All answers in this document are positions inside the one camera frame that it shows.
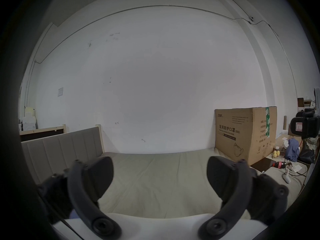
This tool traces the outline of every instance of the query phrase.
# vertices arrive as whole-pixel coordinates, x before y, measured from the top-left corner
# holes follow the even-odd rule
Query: blue cloth
[[[284,157],[292,162],[296,162],[300,153],[299,142],[295,138],[291,138],[288,140],[288,143],[289,146],[285,151]]]

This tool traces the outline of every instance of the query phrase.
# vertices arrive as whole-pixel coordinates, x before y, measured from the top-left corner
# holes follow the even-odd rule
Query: beige mattress surface
[[[196,214],[216,214],[221,199],[210,186],[207,161],[223,156],[215,148],[174,154],[117,154],[110,156],[114,164],[113,181],[99,199],[104,213],[118,213],[145,218],[177,218]],[[265,174],[289,188],[288,207],[297,198],[304,177],[282,179],[283,169],[268,169]],[[250,218],[245,212],[243,218]]]

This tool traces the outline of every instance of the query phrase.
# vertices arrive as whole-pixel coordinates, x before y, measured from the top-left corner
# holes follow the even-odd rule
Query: bed
[[[197,214],[216,214],[221,199],[210,186],[207,161],[223,156],[215,148],[174,154],[118,154],[104,152],[101,126],[22,142],[27,165],[39,184],[54,173],[62,173],[75,159],[86,162],[110,156],[114,164],[113,181],[99,199],[100,210],[144,218],[178,218]],[[306,165],[299,163],[301,173]],[[271,167],[265,174],[289,189],[288,207],[296,200],[305,177],[282,179],[284,169]],[[250,218],[248,212],[242,216]]]
[[[216,148],[174,154],[104,153],[103,156],[110,156],[114,164],[114,179],[98,201],[100,210],[106,214],[177,218],[216,214],[220,210],[222,201],[206,176],[211,156],[226,157]],[[306,165],[299,164],[304,173]],[[290,176],[291,182],[287,184],[282,179],[283,172],[284,169],[271,167],[265,174],[288,187],[289,207],[298,197],[305,177]],[[249,219],[249,213],[245,212],[242,218]]]

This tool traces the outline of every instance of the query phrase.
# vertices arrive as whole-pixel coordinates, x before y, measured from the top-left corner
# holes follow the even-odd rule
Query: white paper
[[[290,170],[294,171],[295,173],[300,171],[302,169],[302,167],[298,164],[295,164],[292,166],[292,168],[290,168]]]

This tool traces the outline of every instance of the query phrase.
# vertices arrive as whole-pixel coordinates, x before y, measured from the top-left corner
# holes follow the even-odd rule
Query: white wall
[[[63,22],[37,61],[101,15],[150,4],[232,17],[218,0],[98,0]],[[39,128],[65,123],[76,131],[102,124],[106,151],[212,147],[214,109],[268,105],[258,60],[239,24],[194,9],[114,14],[67,38],[35,68]]]
[[[264,38],[264,35],[260,31],[260,26],[266,25],[266,23],[262,23],[260,25],[251,25],[249,22],[244,19],[248,19],[247,14],[251,15],[247,10],[246,5],[250,5],[247,0],[219,0],[221,3],[230,11],[234,18],[237,19],[240,27],[248,38],[253,50],[255,52],[256,58],[258,60],[260,70],[263,77],[264,88],[266,90],[266,100],[268,106],[276,106],[277,107],[277,127],[276,132],[279,133],[283,129],[283,119],[284,115],[289,115],[287,109],[290,109],[290,106],[286,106],[288,104],[285,103],[283,88],[281,82],[281,76],[279,74],[279,68],[275,62],[272,51]],[[256,17],[254,15],[255,22],[259,22],[262,18]],[[293,101],[293,105],[296,105],[296,95],[293,90],[293,96],[295,97]]]
[[[320,74],[310,43],[286,0],[249,0],[279,35],[292,69],[297,95],[314,98]]]

